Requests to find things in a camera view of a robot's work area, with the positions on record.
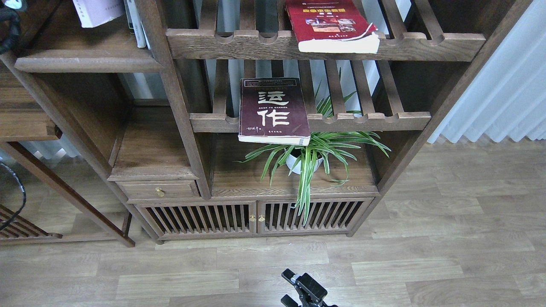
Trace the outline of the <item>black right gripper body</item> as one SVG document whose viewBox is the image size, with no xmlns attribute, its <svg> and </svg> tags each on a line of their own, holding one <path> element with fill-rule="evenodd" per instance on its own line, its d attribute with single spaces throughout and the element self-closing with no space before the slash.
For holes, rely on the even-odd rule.
<svg viewBox="0 0 546 307">
<path fill-rule="evenodd" d="M 328 294 L 312 276 L 299 275 L 294 279 L 294 287 L 299 294 L 302 307 L 337 307 L 337 305 L 327 305 L 324 297 Z"/>
</svg>

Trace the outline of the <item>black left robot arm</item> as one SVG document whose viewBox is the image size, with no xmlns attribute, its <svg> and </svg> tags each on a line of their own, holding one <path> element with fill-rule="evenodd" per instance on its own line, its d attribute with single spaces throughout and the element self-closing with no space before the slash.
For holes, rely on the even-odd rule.
<svg viewBox="0 0 546 307">
<path fill-rule="evenodd" d="M 21 37 L 21 18 L 18 12 L 25 12 L 28 8 L 27 0 L 2 0 L 0 21 L 8 22 L 8 32 L 1 40 L 0 54 L 12 50 Z"/>
</svg>

